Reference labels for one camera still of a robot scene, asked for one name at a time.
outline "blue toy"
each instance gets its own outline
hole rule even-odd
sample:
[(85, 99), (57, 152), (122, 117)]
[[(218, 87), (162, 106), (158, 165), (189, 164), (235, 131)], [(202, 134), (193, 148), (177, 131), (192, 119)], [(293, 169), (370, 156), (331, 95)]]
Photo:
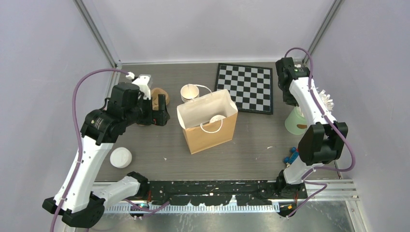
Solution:
[(292, 153), (292, 155), (290, 157), (285, 157), (285, 159), (283, 160), (284, 163), (286, 163), (286, 165), (289, 167), (294, 161), (295, 159), (299, 156), (299, 152), (297, 151), (296, 147), (292, 147), (290, 149), (290, 152)]

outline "light green cup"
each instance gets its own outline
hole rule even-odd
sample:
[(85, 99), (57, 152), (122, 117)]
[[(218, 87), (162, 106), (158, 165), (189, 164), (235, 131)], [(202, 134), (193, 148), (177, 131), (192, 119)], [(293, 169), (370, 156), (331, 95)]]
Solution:
[(303, 134), (308, 129), (306, 119), (298, 112), (295, 107), (288, 118), (285, 120), (286, 129), (292, 134)]

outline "brown paper bag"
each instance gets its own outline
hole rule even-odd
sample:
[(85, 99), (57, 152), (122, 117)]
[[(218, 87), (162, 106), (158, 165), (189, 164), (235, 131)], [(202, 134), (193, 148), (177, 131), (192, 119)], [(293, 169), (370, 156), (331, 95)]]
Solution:
[[(223, 89), (190, 100), (176, 108), (191, 154), (232, 140), (238, 108)], [(226, 118), (208, 123), (213, 116)]]

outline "paper bag handle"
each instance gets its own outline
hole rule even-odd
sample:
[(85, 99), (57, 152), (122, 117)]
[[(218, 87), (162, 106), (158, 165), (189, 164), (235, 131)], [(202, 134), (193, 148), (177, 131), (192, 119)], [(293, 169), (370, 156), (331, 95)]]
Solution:
[[(208, 88), (208, 87), (206, 87), (206, 86), (202, 86), (202, 85), (195, 85), (195, 84), (188, 84), (188, 86), (189, 85), (193, 85), (193, 86), (196, 86), (196, 87), (202, 87), (202, 88), (206, 88), (206, 89), (208, 89), (209, 90), (209, 92), (211, 93), (211, 95), (212, 95), (212, 91)], [(191, 92), (191, 89), (190, 88), (188, 88), (188, 91), (190, 92), (190, 94), (191, 94), (191, 96), (193, 96), (193, 94), (192, 94), (192, 92)]]
[(222, 128), (222, 123), (223, 123), (223, 119), (220, 120), (220, 127), (219, 127), (219, 129), (216, 130), (216, 131), (206, 131), (206, 130), (202, 127), (203, 123), (201, 123), (199, 126), (201, 127), (201, 129), (202, 129), (204, 132), (213, 134), (213, 133), (216, 133), (216, 132), (220, 131), (220, 129)]

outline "chessboard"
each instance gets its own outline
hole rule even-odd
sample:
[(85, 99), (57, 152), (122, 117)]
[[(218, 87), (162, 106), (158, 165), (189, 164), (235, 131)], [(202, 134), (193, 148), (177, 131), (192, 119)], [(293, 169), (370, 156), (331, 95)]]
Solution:
[(215, 91), (227, 89), (238, 111), (273, 114), (271, 68), (218, 64)]

